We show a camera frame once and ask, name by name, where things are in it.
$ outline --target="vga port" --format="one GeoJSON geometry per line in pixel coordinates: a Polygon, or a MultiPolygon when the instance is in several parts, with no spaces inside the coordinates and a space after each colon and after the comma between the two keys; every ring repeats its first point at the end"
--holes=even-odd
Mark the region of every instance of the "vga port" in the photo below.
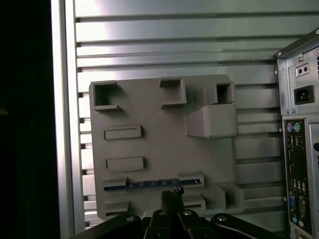
{"type": "Polygon", "coordinates": [[[299,201],[299,211],[302,214],[306,213],[306,201],[305,200],[300,200],[299,201]]]}

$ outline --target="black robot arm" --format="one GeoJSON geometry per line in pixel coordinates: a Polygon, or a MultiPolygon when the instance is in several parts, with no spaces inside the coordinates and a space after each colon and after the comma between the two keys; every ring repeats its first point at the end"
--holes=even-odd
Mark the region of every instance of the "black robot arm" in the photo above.
{"type": "Polygon", "coordinates": [[[238,219],[217,214],[207,220],[184,208],[183,188],[161,194],[161,209],[152,217],[125,213],[88,229],[72,239],[284,239],[238,219]]]}

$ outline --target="rectangular slot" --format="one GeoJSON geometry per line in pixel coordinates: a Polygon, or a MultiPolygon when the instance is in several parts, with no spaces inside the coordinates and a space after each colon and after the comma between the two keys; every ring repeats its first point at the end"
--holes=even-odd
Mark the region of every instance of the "rectangular slot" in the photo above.
{"type": "Polygon", "coordinates": [[[244,208],[244,191],[234,183],[223,183],[219,186],[226,193],[226,208],[239,209],[244,208]]]}
{"type": "Polygon", "coordinates": [[[179,173],[178,180],[180,186],[185,188],[204,186],[204,176],[201,173],[179,173]]]}
{"type": "Polygon", "coordinates": [[[231,84],[216,85],[219,104],[232,103],[231,84]]]}
{"type": "Polygon", "coordinates": [[[314,86],[305,86],[294,90],[295,105],[304,105],[315,102],[314,86]]]}
{"type": "Polygon", "coordinates": [[[112,172],[142,170],[143,168],[143,157],[106,159],[106,169],[112,172]]]}
{"type": "Polygon", "coordinates": [[[104,191],[126,188],[127,178],[106,179],[103,181],[104,191]]]}
{"type": "Polygon", "coordinates": [[[235,102],[235,85],[232,81],[216,82],[204,89],[207,105],[230,104],[235,102]]]}
{"type": "Polygon", "coordinates": [[[183,196],[185,208],[191,210],[205,210],[206,202],[202,196],[183,196]]]}
{"type": "Polygon", "coordinates": [[[226,210],[226,192],[218,185],[213,186],[213,198],[218,207],[222,210],[226,210]]]}
{"type": "Polygon", "coordinates": [[[98,112],[121,111],[117,105],[112,105],[110,97],[116,94],[120,86],[116,81],[92,82],[90,91],[93,90],[93,110],[98,112]]]}
{"type": "Polygon", "coordinates": [[[310,72],[310,69],[309,69],[308,63],[296,68],[296,76],[297,77],[309,74],[309,72],[310,72]]]}
{"type": "Polygon", "coordinates": [[[159,87],[163,88],[164,103],[161,108],[183,106],[187,103],[186,88],[182,78],[161,78],[159,87]]]}
{"type": "Polygon", "coordinates": [[[295,138],[290,135],[290,145],[295,145],[295,138]]]}
{"type": "Polygon", "coordinates": [[[301,136],[297,136],[296,141],[297,141],[297,145],[299,145],[299,146],[302,146],[302,145],[303,145],[303,139],[302,139],[301,136]]]}
{"type": "Polygon", "coordinates": [[[104,139],[137,138],[142,136],[140,125],[114,126],[104,131],[104,139]]]}
{"type": "Polygon", "coordinates": [[[127,212],[129,207],[129,202],[116,202],[105,204],[105,211],[107,216],[117,216],[118,213],[127,212]]]}

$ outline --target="corrugated metal wall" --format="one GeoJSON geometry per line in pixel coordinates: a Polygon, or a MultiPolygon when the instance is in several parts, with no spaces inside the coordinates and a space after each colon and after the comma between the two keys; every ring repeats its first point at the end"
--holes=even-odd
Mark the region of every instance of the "corrugated metal wall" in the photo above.
{"type": "Polygon", "coordinates": [[[90,82],[226,74],[236,84],[240,135],[235,150],[238,184],[246,198],[241,217],[282,231],[283,152],[272,57],[318,27],[318,1],[75,0],[75,15],[86,226],[100,222],[94,201],[90,82]]]}

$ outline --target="black background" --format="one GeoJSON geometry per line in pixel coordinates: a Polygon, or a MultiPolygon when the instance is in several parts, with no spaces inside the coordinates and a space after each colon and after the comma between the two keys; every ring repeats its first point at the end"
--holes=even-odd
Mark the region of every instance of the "black background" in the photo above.
{"type": "Polygon", "coordinates": [[[2,232],[58,239],[50,1],[1,9],[0,108],[8,111],[0,117],[2,232]]]}

